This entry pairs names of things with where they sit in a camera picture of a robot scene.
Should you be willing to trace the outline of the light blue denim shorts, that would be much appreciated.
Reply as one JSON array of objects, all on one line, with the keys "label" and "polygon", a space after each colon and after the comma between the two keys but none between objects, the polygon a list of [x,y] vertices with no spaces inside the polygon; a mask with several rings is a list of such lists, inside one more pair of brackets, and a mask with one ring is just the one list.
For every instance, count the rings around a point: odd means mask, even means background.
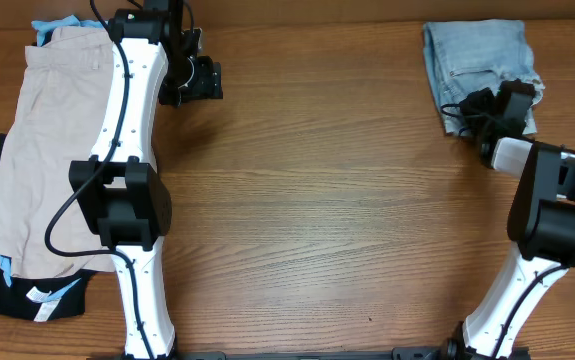
[{"label": "light blue denim shorts", "polygon": [[534,53],[519,20],[427,22],[423,25],[423,56],[437,108],[457,104],[472,92],[496,92],[503,81],[534,86],[533,103],[545,85],[534,69]]}]

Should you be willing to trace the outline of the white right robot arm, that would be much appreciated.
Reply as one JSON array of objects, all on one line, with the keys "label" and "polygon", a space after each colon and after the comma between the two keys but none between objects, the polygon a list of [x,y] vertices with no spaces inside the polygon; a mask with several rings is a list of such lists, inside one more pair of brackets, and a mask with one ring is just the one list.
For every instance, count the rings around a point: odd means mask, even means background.
[{"label": "white right robot arm", "polygon": [[519,184],[509,211],[510,250],[478,307],[455,329],[441,359],[526,359],[514,342],[540,300],[575,267],[575,150],[525,136],[536,90],[520,80],[473,92],[458,116],[481,162]]}]

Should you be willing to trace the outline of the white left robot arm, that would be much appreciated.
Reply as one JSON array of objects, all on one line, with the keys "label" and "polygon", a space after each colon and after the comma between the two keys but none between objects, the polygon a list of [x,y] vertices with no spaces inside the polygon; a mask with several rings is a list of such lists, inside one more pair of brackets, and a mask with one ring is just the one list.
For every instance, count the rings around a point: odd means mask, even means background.
[{"label": "white left robot arm", "polygon": [[158,105],[223,96],[220,64],[201,53],[201,28],[182,26],[192,16],[186,1],[146,1],[117,10],[107,22],[113,73],[103,124],[88,159],[69,168],[74,201],[115,267],[124,359],[178,356],[162,271],[172,203],[152,136]]}]

